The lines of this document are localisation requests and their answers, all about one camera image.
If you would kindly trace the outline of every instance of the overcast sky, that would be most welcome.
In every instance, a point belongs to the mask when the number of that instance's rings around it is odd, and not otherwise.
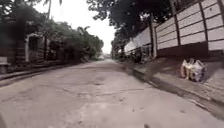
[[[109,26],[108,20],[93,20],[94,12],[88,11],[86,0],[63,0],[61,6],[59,0],[52,1],[51,16],[55,21],[66,21],[73,28],[90,26],[88,32],[102,39],[103,52],[110,53],[115,30]],[[48,5],[43,6],[43,3],[40,3],[35,8],[40,12],[47,12]]]

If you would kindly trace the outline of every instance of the curb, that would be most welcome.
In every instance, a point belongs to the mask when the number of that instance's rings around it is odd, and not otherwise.
[[[8,74],[6,76],[0,76],[0,87],[8,86],[10,84],[13,84],[13,83],[19,81],[19,80],[29,78],[32,76],[36,76],[36,75],[39,75],[46,71],[60,69],[60,68],[66,68],[69,66],[72,66],[72,65],[57,65],[57,66],[53,66],[53,67],[45,67],[45,68],[40,68],[40,69],[34,69],[31,71],[24,71],[21,73],[19,73],[19,72],[12,73],[12,74]]]
[[[159,78],[155,78],[152,77],[150,79],[145,78],[145,74],[124,66],[126,68],[126,71],[128,70],[128,72],[131,71],[131,74],[135,77],[137,77],[138,79],[149,83],[150,85],[154,86],[155,88],[162,90],[162,91],[166,91],[166,92],[170,92],[173,94],[176,94],[184,99],[187,99],[188,101],[194,103],[196,106],[210,112],[213,116],[217,117],[218,119],[224,120],[224,104],[221,101],[217,101],[215,99],[206,99],[204,97],[201,97],[197,94],[194,94],[192,92],[186,91],[184,89],[181,89],[177,86],[174,86],[172,84],[166,83],[165,81],[159,79]]]

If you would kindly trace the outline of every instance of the fence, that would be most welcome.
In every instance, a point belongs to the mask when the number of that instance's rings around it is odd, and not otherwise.
[[[223,50],[223,1],[196,1],[156,27],[158,56],[207,56]]]
[[[150,29],[147,27],[140,34],[133,39],[130,39],[129,43],[125,46],[125,53],[129,53],[137,48],[148,46],[151,44]]]

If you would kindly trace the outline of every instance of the bag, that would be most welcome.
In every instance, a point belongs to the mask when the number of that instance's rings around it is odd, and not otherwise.
[[[194,66],[192,69],[191,80],[195,82],[200,82],[202,81],[204,74],[205,74],[205,66],[200,60],[197,60],[194,63]]]
[[[194,68],[194,59],[190,59],[190,62],[186,65],[186,79],[191,79],[192,70]]]
[[[186,76],[187,76],[187,74],[186,74],[186,66],[187,66],[187,64],[188,64],[187,61],[184,60],[182,62],[182,65],[180,66],[180,76],[182,78],[186,78]]]

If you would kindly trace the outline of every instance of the concrete road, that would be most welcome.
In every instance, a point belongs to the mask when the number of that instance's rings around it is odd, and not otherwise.
[[[224,122],[159,91],[111,60],[0,88],[0,128],[224,128]]]

